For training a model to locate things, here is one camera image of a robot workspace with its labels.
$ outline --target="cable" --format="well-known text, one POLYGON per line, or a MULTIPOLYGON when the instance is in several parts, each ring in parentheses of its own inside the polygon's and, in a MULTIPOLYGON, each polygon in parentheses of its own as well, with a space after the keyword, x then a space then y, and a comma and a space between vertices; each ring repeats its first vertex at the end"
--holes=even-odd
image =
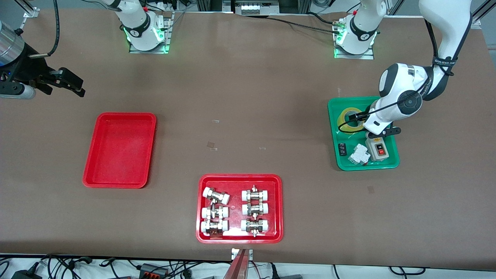
POLYGON ((80 1, 83 1, 83 2, 86 2, 86 3, 98 4, 98 5, 102 6, 104 9, 107 9, 107 7, 105 5, 103 5, 102 3, 100 3, 100 2, 88 1, 88 0, 80 0, 80 1))
POLYGON ((117 279, 122 279, 121 277, 119 277, 119 275, 117 275, 116 273, 116 270, 114 269, 114 265, 113 265, 113 262, 115 261, 116 259, 115 258, 108 258, 106 260, 103 260, 99 265, 101 267, 107 267, 107 266, 110 266, 110 269, 112 269, 112 273, 114 274, 114 276, 117 278, 117 279))
POLYGON ((270 265, 272 266, 272 279, 280 279, 279 275, 277 274, 276 265, 274 263, 270 263, 270 265))
POLYGON ((312 12, 312 11, 307 12, 307 14, 314 15, 318 20, 322 21, 323 23, 327 23, 327 24, 330 24, 330 25, 333 24, 332 21, 327 21, 327 20, 323 19, 322 17, 320 17, 320 15, 318 15, 318 14, 312 12))
POLYGON ((389 271, 391 271, 395 275, 403 276, 405 279, 408 279, 407 278, 407 275, 416 276, 416 275, 422 275, 422 274, 424 274, 426 272, 426 268, 421 268, 422 271, 415 272, 415 273, 407 273, 407 272, 405 272, 405 270, 402 267, 397 267, 397 268, 399 268, 402 273, 398 273, 398 272, 394 271, 393 270, 393 267, 389 267, 389 271))
POLYGON ((279 18, 266 17, 266 19, 277 20, 277 21, 281 21, 281 22, 284 22, 284 23, 296 25, 296 26, 303 27, 303 28, 308 28, 308 29, 313 29, 313 30, 318 30, 318 31, 323 31, 323 32, 329 32, 329 33, 333 33, 333 34, 339 34, 338 31, 333 31, 333 30, 327 30, 327 29, 312 27, 312 26, 303 25, 303 24, 299 24, 299 23, 294 23, 294 22, 290 22, 290 21, 287 21, 287 20, 279 19, 279 18))
POLYGON ((339 278, 338 271, 336 269, 336 265, 332 265, 332 268, 334 269, 334 274, 336 274, 336 278, 341 279, 341 278, 339 278))
POLYGON ((256 273, 258 274, 258 279, 262 279, 262 276, 260 276, 260 272, 258 271, 258 267, 256 267, 256 264, 254 261, 250 261, 251 264, 253 264, 253 267, 255 268, 256 270, 256 273))
POLYGON ((31 59, 45 58, 51 56, 59 46, 61 27, 60 27, 60 18, 59 18, 59 5, 57 4, 57 0, 54 0, 54 10, 55 10, 55 28, 56 28, 54 46, 52 47, 52 50, 50 50, 47 53, 30 55, 29 58, 31 59))
MULTIPOLYGON (((69 265, 68 265, 68 264, 65 262, 65 261, 66 261, 66 259, 62 260, 61 258, 59 258, 59 257, 57 257, 57 256, 54 256, 54 255, 49 255, 49 258, 48 258, 48 265, 47 265, 48 270, 50 270, 50 263, 51 263, 51 261, 52 261, 52 258, 54 258, 54 259, 58 260, 58 261, 59 261, 59 263, 60 263, 62 266, 64 266, 64 267, 65 267, 64 271, 62 272, 62 279, 63 279, 63 276, 65 275, 65 272, 66 272, 67 270, 69 270, 69 271, 70 271, 70 273, 72 274, 72 279, 74 279, 74 278, 81 279, 81 277, 80 277, 80 276, 79 276, 79 275, 78 275, 78 274, 77 274, 77 273, 73 270, 73 267, 71 267, 71 266, 70 266, 70 263, 69 263, 69 265)), ((52 274, 51 274, 50 272, 48 273, 48 275, 49 275, 50 279, 54 279, 54 277, 52 277, 52 274)))
POLYGON ((351 10, 353 10, 353 8, 355 8, 356 6, 360 5, 360 3, 356 4, 355 6, 351 7, 349 10, 347 10, 346 12, 350 12, 351 10))
MULTIPOLYGON (((403 99, 403 100, 399 100, 399 101, 397 101, 397 102, 394 102, 394 103, 392 103, 392 104, 389 104, 389 105, 387 105, 387 106, 385 106, 385 107, 382 107, 382 108, 380 108, 380 109, 374 110, 374 111, 372 111, 372 112, 367 112, 366 114, 361 115, 361 118, 365 118, 365 117, 367 117, 367 116, 371 115, 372 113, 376 113, 376 112, 379 112, 379 111, 381 111, 381 110, 387 109, 387 108, 389 108, 389 107, 395 106, 395 105, 397 105, 397 104, 399 104, 399 103, 401 103, 401 102, 406 102, 408 99, 410 99, 410 97, 412 97, 413 95, 415 95, 415 93, 419 93, 419 91, 420 91, 420 90, 424 89, 424 87, 427 85, 427 83, 429 82, 429 80, 430 80, 430 79, 429 79, 429 78, 427 78, 427 79, 426 79, 426 81, 424 81, 424 83, 423 83, 423 84, 419 87, 419 89, 418 89, 418 90, 416 90, 416 91, 414 91, 414 92, 412 92, 412 93, 408 94, 408 96, 406 96, 406 98, 405 98, 405 99, 403 99)), ((346 125, 346 124, 348 124, 348 123, 354 122, 354 121, 355 121, 355 119, 345 121, 344 123, 342 123, 341 125, 339 125, 339 126, 338 126, 338 130, 339 130, 340 132, 347 133, 347 134, 354 134, 354 133, 358 133, 358 132, 367 131, 367 129, 365 129, 365 128, 363 128, 363 129, 361 129, 361 130, 358 130, 358 131, 354 131, 354 132, 348 132, 348 131, 343 131, 343 130, 341 130, 341 127, 343 127, 344 125, 346 125)))
POLYGON ((193 5, 189 5, 188 7, 186 7, 186 8, 183 10, 183 12, 182 12, 182 13, 178 16, 178 19, 175 19, 175 20, 174 20, 174 22, 172 23, 172 25, 171 25, 171 26, 169 26, 168 28, 165 28, 165 30, 169 30, 169 29, 171 29, 171 28, 172 28, 172 26, 174 26, 174 24, 175 24, 176 22, 178 22, 178 21, 181 19, 181 17, 182 17, 182 16, 186 13, 186 11, 187 11, 188 9, 192 8, 192 7, 193 7, 193 5))
POLYGON ((408 277, 406 276, 405 270, 402 267, 398 267, 398 268, 401 270, 402 273, 396 273, 395 271, 393 271, 392 267, 389 267, 389 270, 396 275, 403 276, 405 279, 408 279, 408 277))
POLYGON ((131 260, 127 260, 127 261, 128 261, 128 262, 129 262, 132 266, 134 266, 136 269, 138 269, 138 266, 137 266, 137 265, 135 265, 135 264, 133 264, 133 263, 131 262, 131 260))
MULTIPOLYGON (((435 58, 439 58, 439 53, 437 52, 437 42, 435 40, 435 35, 434 35, 434 31, 433 31, 433 26, 431 25, 430 22, 428 22, 427 20, 424 20, 426 22, 426 26, 427 26, 427 31, 429 32, 429 37, 431 38, 431 43, 433 45, 433 53, 434 53, 434 57, 435 58)), ((439 66, 439 65, 436 65, 438 66, 441 71, 447 75, 447 76, 453 76, 455 75, 448 67, 448 70, 445 70, 443 66, 439 66)))
POLYGON ((8 266, 10 265, 10 263, 8 261, 6 262, 1 262, 0 263, 0 267, 3 265, 3 264, 6 264, 5 266, 5 269, 0 273, 0 278, 5 274, 5 272, 7 272, 7 269, 8 269, 8 266))

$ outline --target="brown table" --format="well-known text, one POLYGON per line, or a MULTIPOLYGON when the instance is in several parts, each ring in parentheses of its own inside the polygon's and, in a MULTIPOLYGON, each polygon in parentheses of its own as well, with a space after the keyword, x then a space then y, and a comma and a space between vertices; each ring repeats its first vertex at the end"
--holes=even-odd
MULTIPOLYGON (((496 82, 480 30, 446 92, 397 123, 399 167, 345 172, 326 104, 377 95, 394 62, 430 64, 421 19, 385 19, 373 61, 334 59, 326 33, 222 13, 186 14, 168 55, 131 55, 119 24, 109 11, 61 11, 61 42, 47 60, 84 79, 84 98, 55 89, 1 100, 2 252, 228 260, 231 248, 249 247, 257 261, 496 269, 496 82), (81 183, 95 119, 107 111, 157 115, 143 189, 81 183), (199 243, 205 173, 278 174, 283 240, 199 243)), ((46 51, 54 29, 44 10, 23 37, 46 51)))

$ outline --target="tape roll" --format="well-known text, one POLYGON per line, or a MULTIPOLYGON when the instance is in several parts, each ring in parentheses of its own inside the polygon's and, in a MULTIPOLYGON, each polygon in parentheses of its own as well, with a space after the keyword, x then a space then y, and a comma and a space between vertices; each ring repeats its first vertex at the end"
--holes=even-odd
MULTIPOLYGON (((362 112, 362 111, 357 109, 357 108, 347 108, 347 109, 343 110, 343 112, 341 112, 341 114, 338 117, 338 127, 341 124, 346 122, 346 118, 345 118, 346 116, 350 116, 350 115, 353 115, 353 114, 356 114, 359 112, 362 112)), ((345 131, 345 132, 358 132, 361 129, 363 129, 363 127, 364 127, 364 122, 359 121, 358 126, 356 126, 356 127, 352 127, 348 124, 344 124, 340 129, 342 131, 345 131)))

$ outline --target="black cable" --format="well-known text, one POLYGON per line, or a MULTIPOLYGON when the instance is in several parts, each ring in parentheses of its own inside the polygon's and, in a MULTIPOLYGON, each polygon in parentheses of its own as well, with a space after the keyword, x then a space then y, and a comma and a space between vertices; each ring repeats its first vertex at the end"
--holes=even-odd
POLYGON ((332 268, 334 269, 334 274, 336 274, 336 278, 341 279, 341 278, 339 278, 338 271, 336 269, 336 265, 332 265, 332 268))
MULTIPOLYGON (((190 270, 190 269, 192 269, 192 268, 194 268, 194 267, 196 267, 196 266, 199 266, 199 265, 201 265, 201 264, 203 264, 203 263, 195 263, 195 264, 193 264, 193 265, 192 265, 192 266, 190 266, 190 267, 186 267, 186 265, 187 265, 187 264, 189 264, 189 262, 185 262, 185 263, 182 265, 182 266, 184 266, 185 268, 181 271, 181 273, 182 273, 182 272, 184 272, 184 271, 186 271, 186 270, 190 270)), ((175 276, 177 276, 177 275, 179 275, 179 273, 177 273, 177 271, 174 271, 172 274, 169 274, 169 275, 167 275, 167 276, 168 276, 168 277, 175 277, 175 276)))
POLYGON ((327 21, 327 20, 323 19, 322 17, 320 17, 320 15, 318 15, 317 13, 314 13, 312 11, 307 12, 307 14, 311 14, 311 15, 315 16, 318 20, 322 21, 323 23, 327 23, 327 24, 330 24, 330 25, 333 24, 332 21, 327 21))
POLYGON ((57 266, 55 266, 57 269, 55 270, 54 278, 57 278, 57 274, 59 273, 59 270, 60 270, 60 269, 61 269, 61 267, 62 267, 62 264, 61 264, 60 262, 58 263, 58 265, 59 265, 58 267, 57 267, 57 266))
MULTIPOLYGON (((70 273, 72 274, 72 278, 73 278, 73 279, 74 279, 74 278, 81 279, 81 277, 80 277, 80 276, 79 276, 79 275, 78 275, 78 274, 77 274, 74 270, 72 270, 73 268, 71 268, 71 267, 70 267, 70 266, 69 266, 69 265, 65 262, 65 260, 62 260, 61 258, 59 258, 59 257, 57 257, 57 256, 54 256, 54 255, 49 255, 49 257, 48 257, 48 264, 47 264, 47 268, 48 268, 48 270, 50 270, 50 263, 51 263, 51 261, 52 261, 52 258, 56 259, 56 260, 57 260, 57 261, 58 261, 58 262, 59 262, 62 266, 64 266, 64 267, 65 267, 64 271, 62 272, 62 279, 63 279, 63 276, 65 275, 65 272, 66 272, 67 270, 69 270, 69 271, 70 271, 70 273)), ((51 274, 50 272, 48 273, 48 275, 49 275, 49 278, 50 278, 50 279, 54 279, 54 277, 52 277, 52 274, 51 274)))
POLYGON ((270 265, 272 266, 272 279, 280 279, 279 275, 277 274, 276 265, 274 263, 270 263, 270 265))
POLYGON ((419 271, 419 272, 415 272, 415 273, 407 273, 405 272, 405 270, 402 268, 402 267, 397 267, 401 270, 402 273, 398 273, 396 271, 393 270, 393 267, 389 267, 389 271, 391 271, 392 273, 394 273, 395 275, 398 275, 398 276, 403 276, 405 279, 408 279, 407 278, 407 275, 410 275, 410 276, 417 276, 417 275, 422 275, 426 272, 426 268, 421 268, 422 270, 419 271))
POLYGON ((103 5, 102 3, 100 2, 96 2, 96 1, 88 1, 88 0, 80 0, 80 1, 83 1, 83 2, 86 2, 86 3, 93 3, 93 4, 99 4, 100 6, 102 6, 104 9, 107 9, 107 6, 103 5))
POLYGON ((106 260, 103 260, 99 265, 101 267, 107 267, 107 266, 110 266, 110 269, 112 269, 112 273, 114 274, 114 276, 117 278, 117 279, 122 279, 121 277, 119 277, 119 275, 117 275, 116 273, 116 270, 114 269, 114 264, 113 262, 115 261, 116 259, 115 258, 108 258, 106 260))
MULTIPOLYGON (((406 96, 406 98, 405 98, 405 99, 403 99, 403 100, 399 100, 399 101, 397 101, 397 102, 394 102, 394 103, 392 103, 392 104, 389 104, 389 105, 387 105, 387 106, 385 106, 385 107, 382 107, 382 108, 380 108, 380 109, 374 110, 374 111, 372 111, 372 112, 368 112, 368 113, 366 113, 366 114, 362 115, 362 116, 361 116, 361 118, 365 118, 365 117, 367 117, 367 116, 371 115, 372 113, 376 113, 376 112, 379 112, 379 111, 381 111, 381 110, 387 109, 387 108, 389 108, 389 107, 395 106, 395 105, 397 105, 397 104, 399 104, 399 103, 401 103, 401 102, 406 102, 408 99, 410 99, 410 97, 412 97, 413 95, 415 95, 415 93, 419 93, 419 91, 420 91, 420 90, 424 89, 424 87, 427 85, 427 83, 429 82, 429 80, 430 80, 430 79, 429 79, 429 78, 427 78, 427 79, 426 79, 426 81, 424 81, 424 83, 423 83, 423 84, 419 87, 419 89, 418 89, 418 90, 416 90, 416 91, 414 91, 414 92, 412 92, 412 93, 408 94, 408 96, 406 96)), ((346 125, 346 124, 348 124, 348 123, 354 122, 354 121, 355 121, 355 119, 345 121, 344 123, 342 123, 341 125, 339 125, 339 126, 338 126, 338 130, 339 130, 340 132, 347 133, 347 134, 354 134, 354 133, 358 133, 358 132, 367 131, 367 129, 365 129, 365 128, 363 128, 363 129, 361 129, 361 130, 358 130, 358 131, 354 131, 354 132, 348 132, 348 131, 343 131, 343 130, 341 130, 341 127, 343 127, 344 125, 346 125)))
POLYGON ((353 8, 355 8, 356 6, 360 5, 360 3, 356 4, 355 6, 351 7, 349 10, 347 10, 346 12, 350 12, 351 10, 353 10, 353 8))
MULTIPOLYGON (((433 26, 430 22, 428 22, 427 20, 424 20, 426 22, 426 26, 427 26, 427 31, 429 32, 429 37, 431 39, 431 43, 433 45, 433 53, 434 53, 434 57, 436 58, 439 58, 439 52, 437 50, 437 42, 435 40, 435 35, 434 35, 434 30, 433 30, 433 26)), ((455 75, 448 67, 448 70, 445 70, 443 66, 439 66, 437 65, 441 71, 447 75, 447 76, 453 76, 455 75)))
POLYGON ((303 24, 299 24, 299 23, 294 23, 294 22, 290 22, 290 21, 287 21, 287 20, 279 19, 279 18, 266 17, 266 19, 277 20, 277 21, 281 21, 281 22, 284 22, 284 23, 296 25, 296 26, 303 27, 303 28, 308 28, 308 29, 313 29, 313 30, 318 30, 318 31, 323 31, 323 32, 329 32, 329 33, 333 33, 333 34, 339 34, 338 31, 333 31, 333 30, 327 30, 327 29, 312 27, 312 26, 303 25, 303 24))
POLYGON ((137 266, 137 265, 135 265, 135 264, 133 264, 133 263, 131 262, 131 260, 127 260, 127 261, 128 261, 128 262, 129 262, 132 266, 134 266, 136 269, 138 269, 138 266, 137 266))
POLYGON ((8 266, 10 265, 10 263, 8 261, 6 262, 1 262, 0 263, 0 267, 3 265, 3 264, 6 264, 5 266, 5 269, 0 273, 0 278, 5 274, 5 272, 7 272, 7 269, 8 269, 8 266))
POLYGON ((52 47, 52 50, 50 50, 47 55, 51 56, 57 47, 59 46, 59 39, 60 39, 60 34, 61 34, 61 27, 60 27, 60 19, 59 19, 59 5, 57 4, 57 0, 54 0, 54 10, 55 10, 55 42, 54 46, 52 47))

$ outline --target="red tray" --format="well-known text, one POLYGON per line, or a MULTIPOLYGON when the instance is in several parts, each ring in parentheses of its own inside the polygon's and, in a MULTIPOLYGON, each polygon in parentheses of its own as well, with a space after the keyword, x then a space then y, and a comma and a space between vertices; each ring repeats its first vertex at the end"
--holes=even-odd
POLYGON ((198 205, 196 211, 196 238, 201 243, 277 243, 283 237, 282 217, 282 181, 275 174, 205 174, 198 185, 198 205), (267 190, 269 213, 260 218, 268 220, 269 230, 253 237, 252 234, 241 231, 243 216, 241 205, 241 191, 249 190, 253 185, 259 190, 267 190), (210 205, 210 201, 203 197, 205 187, 214 188, 217 192, 226 192, 231 195, 229 207, 229 230, 220 237, 210 237, 200 231, 201 209, 210 205))
POLYGON ((145 186, 156 123, 151 113, 106 112, 98 116, 83 184, 90 188, 145 186))

